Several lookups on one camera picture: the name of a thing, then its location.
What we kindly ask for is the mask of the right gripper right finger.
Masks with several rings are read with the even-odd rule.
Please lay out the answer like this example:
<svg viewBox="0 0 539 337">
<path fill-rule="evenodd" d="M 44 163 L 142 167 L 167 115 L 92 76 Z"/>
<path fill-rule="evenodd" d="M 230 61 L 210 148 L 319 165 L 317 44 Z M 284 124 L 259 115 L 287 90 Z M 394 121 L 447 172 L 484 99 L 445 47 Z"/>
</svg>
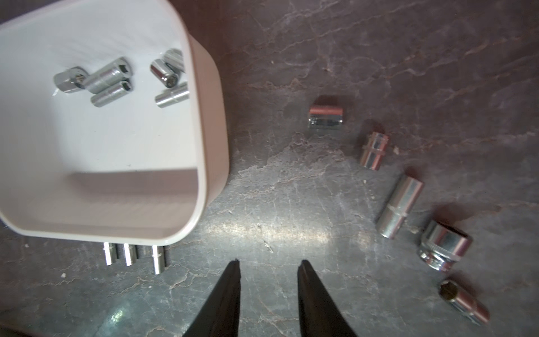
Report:
<svg viewBox="0 0 539 337">
<path fill-rule="evenodd" d="M 298 268 L 298 311 L 301 336 L 357 336 L 308 260 Z"/>
</svg>

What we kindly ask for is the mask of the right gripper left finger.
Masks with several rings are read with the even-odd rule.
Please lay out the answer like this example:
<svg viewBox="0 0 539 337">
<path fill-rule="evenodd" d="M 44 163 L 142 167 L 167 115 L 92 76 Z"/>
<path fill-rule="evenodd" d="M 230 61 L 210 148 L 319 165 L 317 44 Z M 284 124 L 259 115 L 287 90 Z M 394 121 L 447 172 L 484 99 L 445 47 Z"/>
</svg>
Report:
<svg viewBox="0 0 539 337">
<path fill-rule="evenodd" d="M 199 314 L 184 336 L 238 336 L 241 272 L 238 260 L 230 261 Z"/>
</svg>

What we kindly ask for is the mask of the long thin chrome socket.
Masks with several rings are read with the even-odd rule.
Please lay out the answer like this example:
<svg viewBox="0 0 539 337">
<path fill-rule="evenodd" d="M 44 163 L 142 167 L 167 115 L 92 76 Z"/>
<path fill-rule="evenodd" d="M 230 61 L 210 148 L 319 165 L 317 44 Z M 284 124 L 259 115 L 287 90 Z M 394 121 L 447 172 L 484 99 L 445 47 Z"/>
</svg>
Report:
<svg viewBox="0 0 539 337">
<path fill-rule="evenodd" d="M 117 245 L 111 242 L 103 243 L 103 251 L 105 255 L 106 266 L 111 266 L 118 259 Z"/>
</svg>

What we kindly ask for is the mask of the large wide chrome socket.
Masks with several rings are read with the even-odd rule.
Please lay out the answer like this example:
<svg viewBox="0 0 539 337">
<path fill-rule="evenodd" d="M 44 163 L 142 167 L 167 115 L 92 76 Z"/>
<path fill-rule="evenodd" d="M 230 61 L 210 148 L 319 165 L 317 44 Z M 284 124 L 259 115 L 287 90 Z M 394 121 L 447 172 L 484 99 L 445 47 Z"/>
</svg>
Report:
<svg viewBox="0 0 539 337">
<path fill-rule="evenodd" d="M 473 243 L 473 238 L 457 229 L 432 220 L 421 235 L 418 256 L 427 266 L 439 272 L 449 272 Z"/>
</svg>

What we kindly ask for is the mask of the white plastic storage box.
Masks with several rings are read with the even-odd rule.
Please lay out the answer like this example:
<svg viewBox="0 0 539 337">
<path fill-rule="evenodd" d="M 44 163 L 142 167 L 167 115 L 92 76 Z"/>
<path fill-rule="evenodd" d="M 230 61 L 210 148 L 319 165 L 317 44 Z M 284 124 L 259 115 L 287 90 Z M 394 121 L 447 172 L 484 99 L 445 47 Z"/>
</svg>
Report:
<svg viewBox="0 0 539 337">
<path fill-rule="evenodd" d="M 121 57 L 133 91 L 102 108 L 53 82 Z M 172 88 L 151 73 L 155 59 L 188 83 L 188 100 L 157 106 Z M 218 69 L 170 1 L 59 1 L 1 26 L 1 221 L 11 230 L 170 245 L 229 171 Z"/>
</svg>

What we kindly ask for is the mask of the small chrome adapter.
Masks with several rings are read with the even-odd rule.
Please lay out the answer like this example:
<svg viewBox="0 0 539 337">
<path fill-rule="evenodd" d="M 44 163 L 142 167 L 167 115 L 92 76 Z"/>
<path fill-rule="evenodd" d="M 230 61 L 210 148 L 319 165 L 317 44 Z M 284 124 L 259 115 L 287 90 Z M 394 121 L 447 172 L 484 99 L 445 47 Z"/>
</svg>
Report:
<svg viewBox="0 0 539 337">
<path fill-rule="evenodd" d="M 155 102 L 159 108 L 167 108 L 171 105 L 181 103 L 189 99 L 188 83 L 178 84 L 171 90 L 164 91 L 155 97 Z"/>
</svg>

